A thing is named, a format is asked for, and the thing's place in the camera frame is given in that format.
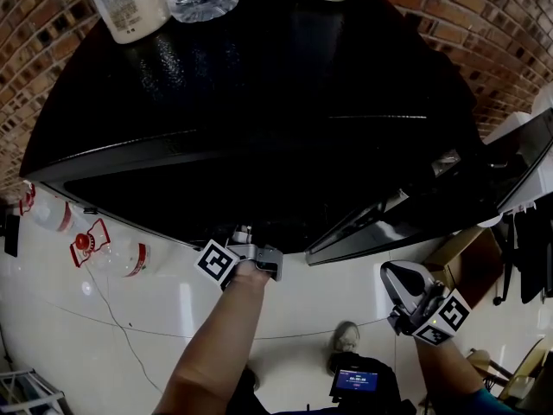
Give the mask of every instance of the brick wall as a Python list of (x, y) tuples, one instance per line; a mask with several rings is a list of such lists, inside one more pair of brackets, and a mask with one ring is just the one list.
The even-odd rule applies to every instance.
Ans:
[[(478, 99), (482, 137), (529, 112), (553, 80), (553, 0), (390, 0), (459, 68)], [(0, 0), (0, 197), (13, 201), (38, 113), (98, 20), (91, 0)]]
[(97, 20), (92, 0), (0, 0), (0, 197), (9, 202), (48, 93)]

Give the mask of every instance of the blue screen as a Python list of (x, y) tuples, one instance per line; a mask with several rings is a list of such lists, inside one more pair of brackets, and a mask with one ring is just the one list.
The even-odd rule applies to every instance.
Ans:
[(340, 370), (336, 387), (352, 391), (374, 392), (377, 390), (377, 373)]

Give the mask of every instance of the hand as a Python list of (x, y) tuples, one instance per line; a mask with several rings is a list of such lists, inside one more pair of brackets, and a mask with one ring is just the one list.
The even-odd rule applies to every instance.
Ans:
[(250, 260), (238, 262), (238, 268), (232, 281), (250, 284), (255, 287), (264, 288), (270, 280), (268, 272), (260, 271)]

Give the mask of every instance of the white cable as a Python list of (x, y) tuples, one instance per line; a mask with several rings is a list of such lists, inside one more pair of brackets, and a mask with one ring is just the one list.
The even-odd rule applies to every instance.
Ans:
[(163, 391), (158, 387), (156, 386), (156, 383), (154, 383), (154, 381), (152, 381), (148, 374), (146, 373), (146, 367), (144, 367), (144, 364), (140, 361), (140, 358), (138, 358), (138, 355), (137, 353), (135, 352), (135, 349), (132, 348), (132, 346), (130, 345), (130, 340), (129, 340), (129, 336), (127, 335), (127, 331), (125, 330), (125, 328), (123, 326), (121, 326), (121, 324), (119, 324), (119, 322), (115, 319), (115, 316), (113, 315), (113, 312), (111, 311), (111, 306), (110, 304), (108, 303), (108, 301), (105, 299), (104, 297), (104, 294), (102, 293), (102, 291), (100, 290), (100, 288), (98, 287), (98, 283), (96, 283), (96, 278), (94, 278), (94, 276), (92, 275), (92, 272), (90, 272), (90, 269), (88, 269), (88, 266), (86, 265), (86, 263), (84, 263), (84, 266), (86, 268), (86, 271), (89, 273), (90, 277), (92, 278), (92, 282), (94, 283), (94, 285), (96, 286), (96, 290), (98, 291), (98, 294), (102, 297), (102, 299), (104, 300), (104, 303), (107, 305), (107, 309), (110, 311), (110, 315), (111, 315), (111, 318), (113, 319), (113, 322), (117, 324), (117, 326), (123, 330), (123, 333), (124, 333), (124, 337), (127, 339), (127, 344), (129, 345), (129, 348), (130, 348), (130, 351), (132, 352), (133, 355), (135, 355), (135, 358), (137, 359), (138, 363), (140, 364), (140, 367), (142, 368), (142, 372), (144, 374), (144, 377), (146, 377), (146, 380), (149, 381), (149, 383), (159, 392), (159, 393), (163, 393)]

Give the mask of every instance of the person's right arm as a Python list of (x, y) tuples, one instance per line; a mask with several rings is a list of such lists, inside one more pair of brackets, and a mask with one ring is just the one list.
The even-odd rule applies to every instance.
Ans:
[(482, 378), (453, 341), (430, 346), (416, 340), (424, 383), (436, 413), (514, 414), (484, 388)]

